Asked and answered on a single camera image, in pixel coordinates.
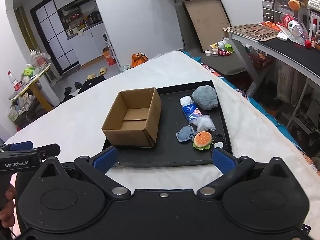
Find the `person's left hand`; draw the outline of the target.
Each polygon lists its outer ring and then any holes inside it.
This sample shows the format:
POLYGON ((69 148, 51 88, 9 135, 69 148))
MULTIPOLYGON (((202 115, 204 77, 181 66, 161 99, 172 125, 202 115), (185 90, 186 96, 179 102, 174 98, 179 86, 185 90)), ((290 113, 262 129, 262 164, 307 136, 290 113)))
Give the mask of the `person's left hand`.
POLYGON ((10 228, 15 224, 14 199, 16 198, 16 195, 17 195, 16 189, 11 184, 9 184, 5 192, 5 197, 7 198, 7 202, 1 210, 1 223, 4 228, 10 228))

